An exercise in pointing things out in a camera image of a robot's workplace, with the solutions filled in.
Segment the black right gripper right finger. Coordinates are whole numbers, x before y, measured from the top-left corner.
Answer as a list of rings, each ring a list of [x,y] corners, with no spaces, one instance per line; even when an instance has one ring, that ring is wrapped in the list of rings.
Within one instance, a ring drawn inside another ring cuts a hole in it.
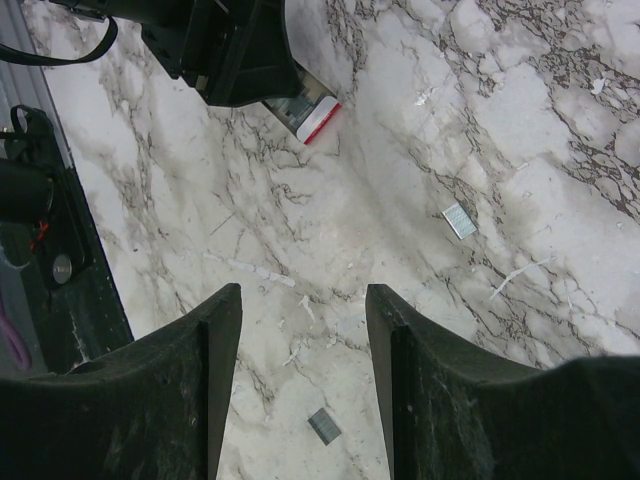
[[[440,326],[372,284],[366,322],[394,479],[635,479],[639,360],[539,370]]]

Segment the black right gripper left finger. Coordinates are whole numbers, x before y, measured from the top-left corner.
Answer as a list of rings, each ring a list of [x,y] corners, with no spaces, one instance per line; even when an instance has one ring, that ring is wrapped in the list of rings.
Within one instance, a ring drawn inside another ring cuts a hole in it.
[[[65,374],[1,383],[5,479],[213,479],[242,326],[230,283]]]

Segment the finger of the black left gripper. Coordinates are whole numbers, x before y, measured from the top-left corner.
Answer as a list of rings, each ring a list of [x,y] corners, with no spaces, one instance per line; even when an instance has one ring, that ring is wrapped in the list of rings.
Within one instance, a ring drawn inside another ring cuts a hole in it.
[[[204,100],[240,107],[302,91],[285,25],[283,1],[218,1],[214,53]]]

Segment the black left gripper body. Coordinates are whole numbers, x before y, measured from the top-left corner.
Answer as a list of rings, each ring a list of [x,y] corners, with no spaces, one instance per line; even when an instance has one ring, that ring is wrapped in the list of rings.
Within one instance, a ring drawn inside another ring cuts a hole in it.
[[[79,17],[113,17],[141,26],[148,49],[173,79],[203,95],[231,91],[229,41],[233,1],[60,1]]]

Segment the staple box tray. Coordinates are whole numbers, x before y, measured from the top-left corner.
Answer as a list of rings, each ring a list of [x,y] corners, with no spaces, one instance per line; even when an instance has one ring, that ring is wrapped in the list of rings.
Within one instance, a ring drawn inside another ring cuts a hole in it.
[[[299,63],[302,90],[292,98],[267,99],[262,104],[295,137],[309,145],[341,108],[334,93]]]

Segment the small staple piece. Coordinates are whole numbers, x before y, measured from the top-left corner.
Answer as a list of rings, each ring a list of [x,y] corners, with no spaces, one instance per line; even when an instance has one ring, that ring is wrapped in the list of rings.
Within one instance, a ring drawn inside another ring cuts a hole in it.
[[[325,446],[330,445],[342,434],[340,427],[325,408],[318,409],[307,422]]]

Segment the staple strip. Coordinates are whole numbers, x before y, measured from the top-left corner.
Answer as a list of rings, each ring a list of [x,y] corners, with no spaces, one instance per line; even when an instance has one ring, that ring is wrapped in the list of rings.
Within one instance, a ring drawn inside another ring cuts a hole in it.
[[[473,235],[477,231],[477,226],[474,221],[459,203],[455,203],[446,208],[442,212],[442,215],[456,237],[460,240]]]

